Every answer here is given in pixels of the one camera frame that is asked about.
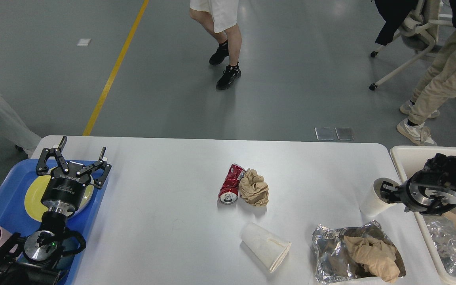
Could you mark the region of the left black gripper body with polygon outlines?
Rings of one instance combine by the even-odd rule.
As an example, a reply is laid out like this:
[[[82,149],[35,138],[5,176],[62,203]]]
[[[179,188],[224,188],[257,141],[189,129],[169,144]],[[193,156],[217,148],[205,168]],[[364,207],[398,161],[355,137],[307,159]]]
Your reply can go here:
[[[68,164],[67,174],[59,166],[52,168],[41,204],[66,216],[73,216],[84,209],[93,195],[93,185],[90,185],[91,175],[76,176],[83,167],[83,164]]]

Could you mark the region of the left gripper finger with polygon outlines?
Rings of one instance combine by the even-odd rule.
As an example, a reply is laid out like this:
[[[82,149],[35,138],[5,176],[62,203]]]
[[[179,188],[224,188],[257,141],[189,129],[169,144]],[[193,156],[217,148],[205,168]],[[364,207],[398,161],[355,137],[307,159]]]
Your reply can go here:
[[[87,166],[83,166],[80,170],[76,171],[76,177],[79,178],[78,182],[82,184],[90,184],[96,187],[97,189],[101,189],[108,177],[109,172],[112,170],[112,166],[107,163],[106,160],[104,160],[104,155],[105,155],[106,148],[103,147],[99,159],[91,163]],[[98,171],[98,170],[103,170],[100,177],[94,179],[94,182],[91,181],[91,175]]]
[[[56,160],[57,165],[62,170],[63,174],[69,174],[69,166],[65,158],[62,155],[62,150],[64,149],[67,142],[67,137],[62,137],[58,147],[53,148],[43,148],[36,165],[36,174],[38,176],[47,175],[49,167],[47,166],[47,161],[50,157],[53,157]]]

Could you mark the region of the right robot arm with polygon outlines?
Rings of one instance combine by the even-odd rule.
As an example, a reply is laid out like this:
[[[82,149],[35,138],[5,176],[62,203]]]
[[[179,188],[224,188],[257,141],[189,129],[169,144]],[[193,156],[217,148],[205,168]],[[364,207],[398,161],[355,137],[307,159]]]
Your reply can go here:
[[[456,155],[437,153],[402,185],[383,182],[378,192],[383,202],[405,204],[405,212],[447,213],[456,207]]]

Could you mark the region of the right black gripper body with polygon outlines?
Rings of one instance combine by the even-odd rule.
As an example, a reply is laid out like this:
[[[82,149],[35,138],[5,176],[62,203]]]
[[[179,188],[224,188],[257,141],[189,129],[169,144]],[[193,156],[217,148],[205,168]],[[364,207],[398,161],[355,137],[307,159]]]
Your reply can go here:
[[[405,212],[443,215],[456,208],[456,191],[412,179],[398,186],[398,197],[399,202],[406,205]]]

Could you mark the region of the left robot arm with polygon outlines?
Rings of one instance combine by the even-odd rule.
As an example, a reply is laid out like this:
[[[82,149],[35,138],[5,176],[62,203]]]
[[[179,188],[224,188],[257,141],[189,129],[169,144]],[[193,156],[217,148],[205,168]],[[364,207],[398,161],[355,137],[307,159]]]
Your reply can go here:
[[[11,169],[0,187],[0,285],[71,285],[112,166],[68,161],[67,137]]]

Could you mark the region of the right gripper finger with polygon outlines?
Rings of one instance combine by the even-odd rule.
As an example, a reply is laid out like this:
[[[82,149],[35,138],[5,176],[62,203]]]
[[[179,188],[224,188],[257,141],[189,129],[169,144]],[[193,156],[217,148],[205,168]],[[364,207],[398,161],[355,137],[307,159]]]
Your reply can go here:
[[[398,185],[395,186],[389,181],[382,181],[382,184],[379,189],[380,200],[385,203],[403,203],[402,198],[400,197],[403,193],[404,186]]]

